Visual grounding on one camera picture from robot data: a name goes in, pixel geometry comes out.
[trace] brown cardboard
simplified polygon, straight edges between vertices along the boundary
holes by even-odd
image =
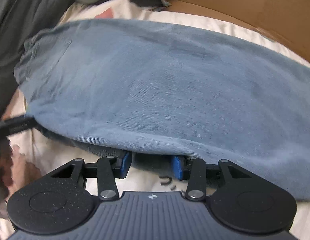
[[[170,11],[217,18],[258,31],[310,62],[310,0],[172,0],[171,3]]]

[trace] person's leg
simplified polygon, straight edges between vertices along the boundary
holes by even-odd
[[[24,42],[40,30],[53,28],[73,0],[0,0],[0,117],[17,83],[14,67]]]

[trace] white bed sheet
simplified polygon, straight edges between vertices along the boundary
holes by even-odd
[[[112,0],[92,7],[86,7],[75,3],[64,14],[59,24],[63,24],[67,21],[95,18],[109,8],[111,8],[113,18],[181,24],[242,38],[272,49],[310,67],[310,63],[287,49],[285,46],[271,41],[252,30],[208,17],[175,12],[151,12],[137,7],[129,0]],[[24,96],[17,90],[9,107],[9,116],[14,117],[25,113],[25,106],[26,103]],[[42,174],[46,174],[74,158],[83,158],[86,163],[96,162],[98,160],[98,157],[94,154],[49,140],[36,130],[29,130],[13,135],[10,137],[10,141],[12,145],[19,145],[20,152],[25,153],[28,160],[40,168]],[[120,193],[125,190],[170,191],[170,187],[161,186],[160,181],[161,180],[156,173],[131,168],[127,179],[118,180],[117,186]],[[186,189],[186,183],[184,182],[174,180],[173,185],[176,185],[176,190]],[[86,189],[91,194],[96,195],[97,180],[89,179]],[[310,203],[298,203],[297,215],[290,232],[298,239],[310,240]]]

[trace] silver screw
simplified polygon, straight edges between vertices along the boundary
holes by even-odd
[[[112,189],[104,190],[100,193],[100,196],[103,198],[112,198],[116,196],[116,192]]]
[[[157,198],[157,196],[156,196],[155,194],[151,194],[151,195],[149,195],[148,197],[151,198],[151,199]]]
[[[190,192],[188,192],[188,196],[196,199],[196,198],[200,198],[200,197],[204,196],[204,193],[200,190],[195,189],[195,190],[191,190]]]

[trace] person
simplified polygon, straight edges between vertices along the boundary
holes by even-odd
[[[0,0],[0,119],[18,87],[14,67],[24,53],[24,42],[42,29],[55,27],[73,2],[74,0]],[[12,167],[13,173],[18,174],[15,178],[11,172]],[[40,176],[38,172],[16,147],[10,147],[9,140],[0,142],[0,203],[3,202],[3,197]]]

